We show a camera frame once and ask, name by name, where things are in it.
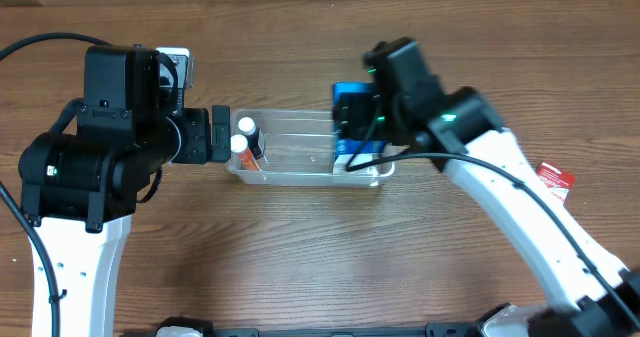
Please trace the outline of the orange Redoxon tube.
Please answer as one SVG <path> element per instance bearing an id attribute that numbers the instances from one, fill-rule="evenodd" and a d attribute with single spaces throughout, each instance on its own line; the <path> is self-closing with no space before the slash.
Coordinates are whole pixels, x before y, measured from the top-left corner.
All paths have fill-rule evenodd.
<path id="1" fill-rule="evenodd" d="M 260 166 L 249 149 L 247 138 L 242 134 L 235 134 L 230 138 L 231 151 L 236 155 L 245 170 L 260 171 Z"/>

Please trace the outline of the black bottle white cap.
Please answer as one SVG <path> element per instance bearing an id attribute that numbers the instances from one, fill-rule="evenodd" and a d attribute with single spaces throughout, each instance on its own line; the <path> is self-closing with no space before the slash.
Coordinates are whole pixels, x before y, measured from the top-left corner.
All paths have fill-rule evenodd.
<path id="1" fill-rule="evenodd" d="M 254 158 L 259 160 L 264 157 L 265 139 L 262 130 L 251 117 L 242 117 L 238 122 L 240 133 L 247 139 L 248 147 Z"/>

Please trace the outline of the white Hansaplast plaster box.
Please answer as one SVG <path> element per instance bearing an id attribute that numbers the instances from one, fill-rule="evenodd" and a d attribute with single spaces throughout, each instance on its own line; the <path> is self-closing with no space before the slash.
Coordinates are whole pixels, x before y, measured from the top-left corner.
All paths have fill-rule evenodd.
<path id="1" fill-rule="evenodd" d="M 349 160 L 353 157 L 353 154 L 338 155 L 333 164 L 332 172 L 335 174 L 345 173 L 345 167 L 349 164 Z M 353 161 L 349 164 L 351 167 L 371 162 L 379 157 L 378 154 L 373 153 L 361 153 L 358 154 Z M 381 166 L 370 166 L 356 171 L 356 174 L 368 174 L 368 175 L 380 175 L 382 174 Z"/>

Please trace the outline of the red medicine box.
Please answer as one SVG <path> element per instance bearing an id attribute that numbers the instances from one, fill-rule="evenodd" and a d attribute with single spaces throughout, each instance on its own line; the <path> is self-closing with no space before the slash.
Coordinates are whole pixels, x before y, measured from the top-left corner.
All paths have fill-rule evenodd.
<path id="1" fill-rule="evenodd" d="M 576 177 L 548 162 L 542 162 L 537 171 L 538 178 L 562 204 L 566 203 Z"/>

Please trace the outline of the blue medicine box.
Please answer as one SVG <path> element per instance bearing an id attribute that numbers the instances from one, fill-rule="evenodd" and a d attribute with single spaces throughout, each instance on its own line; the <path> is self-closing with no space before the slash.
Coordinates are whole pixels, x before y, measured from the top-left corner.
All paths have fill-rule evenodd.
<path id="1" fill-rule="evenodd" d="M 374 84 L 337 82 L 332 86 L 335 157 L 356 152 L 376 112 Z"/>

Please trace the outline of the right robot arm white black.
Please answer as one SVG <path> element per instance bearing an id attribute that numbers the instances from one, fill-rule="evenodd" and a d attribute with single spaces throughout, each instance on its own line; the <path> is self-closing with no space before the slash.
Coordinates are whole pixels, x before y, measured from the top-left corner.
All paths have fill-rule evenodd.
<path id="1" fill-rule="evenodd" d="M 463 325 L 467 336 L 632 336 L 639 274 L 596 242 L 539 179 L 514 133 L 476 89 L 447 92 L 408 37 L 363 57 L 370 81 L 335 91 L 338 138 L 379 141 L 427 159 L 486 212 L 540 284 L 541 305 L 506 303 Z"/>

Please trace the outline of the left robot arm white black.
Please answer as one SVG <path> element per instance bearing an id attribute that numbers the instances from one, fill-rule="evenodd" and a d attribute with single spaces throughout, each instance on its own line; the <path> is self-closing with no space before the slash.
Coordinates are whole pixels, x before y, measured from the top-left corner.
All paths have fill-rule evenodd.
<path id="1" fill-rule="evenodd" d="M 59 121 L 22 153 L 21 206 L 48 254 L 34 262 L 34 335 L 111 335 L 132 218 L 163 167 L 229 161 L 229 108 L 184 104 L 193 69 L 185 48 L 92 46 L 76 131 Z"/>

